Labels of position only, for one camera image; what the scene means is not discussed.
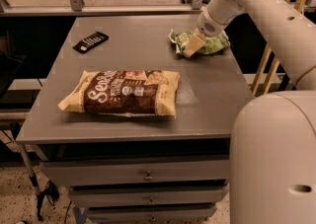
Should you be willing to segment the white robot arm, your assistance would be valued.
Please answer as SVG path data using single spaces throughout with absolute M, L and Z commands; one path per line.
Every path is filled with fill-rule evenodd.
M 267 46 L 230 141 L 231 224 L 316 224 L 316 26 L 306 0 L 211 0 L 191 56 L 247 13 Z

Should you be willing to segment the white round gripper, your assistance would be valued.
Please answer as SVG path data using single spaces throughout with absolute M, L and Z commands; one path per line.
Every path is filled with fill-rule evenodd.
M 190 58 L 205 45 L 205 36 L 216 37 L 227 26 L 221 8 L 205 7 L 197 18 L 197 30 L 189 39 L 183 56 Z

